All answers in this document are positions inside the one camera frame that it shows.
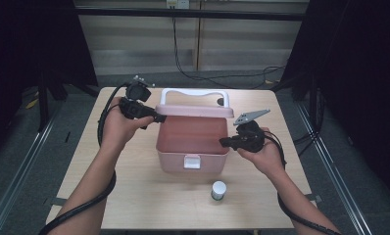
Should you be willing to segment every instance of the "black metal frame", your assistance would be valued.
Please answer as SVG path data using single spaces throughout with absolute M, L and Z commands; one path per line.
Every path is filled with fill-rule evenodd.
M 118 16 L 118 17 L 168 17 L 168 18 L 205 18 L 233 20 L 263 20 L 300 22 L 305 14 L 265 13 L 265 12 L 233 12 L 184 9 L 154 9 L 154 8 L 101 8 L 101 7 L 19 7 L 24 13 L 40 14 L 75 14 L 83 16 Z

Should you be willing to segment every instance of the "hand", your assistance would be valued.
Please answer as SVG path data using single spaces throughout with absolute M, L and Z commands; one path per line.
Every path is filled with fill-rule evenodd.
M 121 97 L 115 97 L 111 103 L 113 107 L 107 115 L 104 123 L 102 147 L 114 148 L 121 151 L 125 144 L 133 137 L 136 130 L 153 122 L 153 117 L 140 119 L 126 118 L 120 107 L 116 106 Z
M 261 127 L 261 129 L 263 131 L 269 131 L 266 127 Z M 241 157 L 252 162 L 267 177 L 280 170 L 284 171 L 277 146 L 268 139 L 265 139 L 264 147 L 258 153 L 251 153 L 240 148 L 237 149 L 237 152 Z

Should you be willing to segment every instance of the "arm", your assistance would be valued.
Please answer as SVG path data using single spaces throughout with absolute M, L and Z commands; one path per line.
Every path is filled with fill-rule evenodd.
M 119 100 L 120 98 L 113 99 L 112 105 L 118 104 Z M 109 185 L 125 144 L 139 127 L 152 121 L 152 117 L 127 119 L 119 107 L 114 107 L 105 121 L 100 150 L 58 215 L 88 202 L 104 191 Z M 107 200 L 103 200 L 87 211 L 77 214 L 49 234 L 99 234 L 106 202 Z
M 241 157 L 252 162 L 260 172 L 268 177 L 289 210 L 308 221 L 339 232 L 335 225 L 304 196 L 286 173 L 274 143 L 266 139 L 265 147 L 258 153 L 250 153 L 243 149 L 237 151 Z M 294 220 L 292 223 L 298 234 L 321 234 Z

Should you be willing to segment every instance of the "forearm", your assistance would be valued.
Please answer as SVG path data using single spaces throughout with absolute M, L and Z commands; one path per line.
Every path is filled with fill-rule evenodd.
M 335 225 L 304 196 L 284 170 L 270 174 L 268 178 L 287 209 L 308 221 L 339 232 Z M 292 222 L 298 234 L 321 234 L 294 220 Z
M 58 215 L 80 206 L 101 194 L 109 185 L 120 151 L 101 148 Z M 99 234 L 106 200 L 70 218 L 50 234 Z

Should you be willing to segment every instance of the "pink plastic box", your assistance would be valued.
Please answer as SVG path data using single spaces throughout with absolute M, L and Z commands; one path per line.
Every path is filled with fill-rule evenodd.
M 188 96 L 220 94 L 223 106 L 167 105 L 169 92 L 180 92 Z M 222 171 L 229 149 L 223 148 L 219 140 L 228 136 L 226 119 L 234 117 L 226 92 L 166 88 L 162 91 L 156 112 L 168 116 L 161 123 L 156 145 L 163 171 Z

